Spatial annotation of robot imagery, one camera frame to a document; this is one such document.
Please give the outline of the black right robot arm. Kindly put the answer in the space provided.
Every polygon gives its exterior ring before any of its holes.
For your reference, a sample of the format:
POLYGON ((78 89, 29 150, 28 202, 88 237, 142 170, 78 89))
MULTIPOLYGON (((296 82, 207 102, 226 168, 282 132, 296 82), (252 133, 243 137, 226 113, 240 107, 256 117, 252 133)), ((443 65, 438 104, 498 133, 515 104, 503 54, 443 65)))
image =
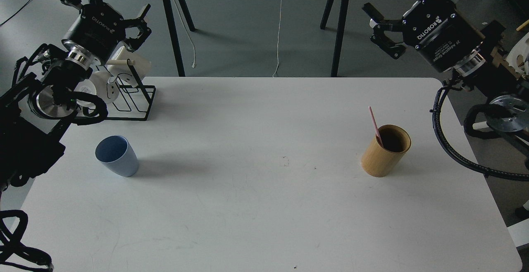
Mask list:
POLYGON ((457 10, 458 0, 418 0, 400 19, 386 19, 372 4, 363 11, 372 20, 371 40, 398 59, 414 48, 438 72, 451 72, 431 109, 435 136, 443 150, 465 168, 500 179, 527 181, 528 174, 504 172, 463 157, 448 142, 441 127, 441 111, 450 91, 477 89, 486 102, 472 106, 464 119, 467 135, 502 138, 528 156, 528 75, 517 73, 502 57, 504 27, 492 21, 474 28, 457 10))

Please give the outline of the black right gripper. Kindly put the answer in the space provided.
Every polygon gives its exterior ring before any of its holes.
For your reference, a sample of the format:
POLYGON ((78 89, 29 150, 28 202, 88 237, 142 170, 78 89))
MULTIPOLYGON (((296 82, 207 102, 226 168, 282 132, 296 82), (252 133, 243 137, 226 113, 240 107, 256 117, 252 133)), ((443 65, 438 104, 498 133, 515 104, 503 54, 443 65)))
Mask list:
MULTIPOLYGON (((482 33, 459 14, 452 0, 419 0, 402 20, 386 19, 369 2, 362 10, 369 16, 373 30, 402 31, 404 43, 414 47, 438 72, 456 65, 484 40, 482 33)), ((406 52, 404 45, 384 34, 372 34, 370 40, 395 60, 406 52)))

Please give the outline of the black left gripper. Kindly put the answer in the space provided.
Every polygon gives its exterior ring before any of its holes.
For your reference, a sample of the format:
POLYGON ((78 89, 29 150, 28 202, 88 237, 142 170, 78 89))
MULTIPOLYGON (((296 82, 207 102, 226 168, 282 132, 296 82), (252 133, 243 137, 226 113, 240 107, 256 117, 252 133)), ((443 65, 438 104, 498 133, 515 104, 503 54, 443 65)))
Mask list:
POLYGON ((81 46, 100 63, 110 59, 121 41, 129 52, 135 52, 152 33, 145 20, 150 9, 151 4, 146 4, 136 18, 125 19, 123 27, 121 14, 108 3, 83 5, 76 21, 64 35, 62 44, 68 49, 74 45, 81 46), (126 37, 125 28, 137 28, 137 37, 126 37))

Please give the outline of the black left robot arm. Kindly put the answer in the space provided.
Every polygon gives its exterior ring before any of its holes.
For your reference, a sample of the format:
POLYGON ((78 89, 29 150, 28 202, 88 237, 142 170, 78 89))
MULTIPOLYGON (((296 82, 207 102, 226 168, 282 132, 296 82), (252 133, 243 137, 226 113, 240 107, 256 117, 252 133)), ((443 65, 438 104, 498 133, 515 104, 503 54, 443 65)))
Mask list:
POLYGON ((20 58, 1 96, 1 191, 45 174, 64 155, 60 140, 71 124, 108 118, 101 97, 76 87, 92 75, 92 65, 106 65, 119 44, 134 52, 152 32, 145 21, 150 4, 125 19, 103 0, 60 1, 79 12, 61 41, 64 49, 44 43, 20 58))

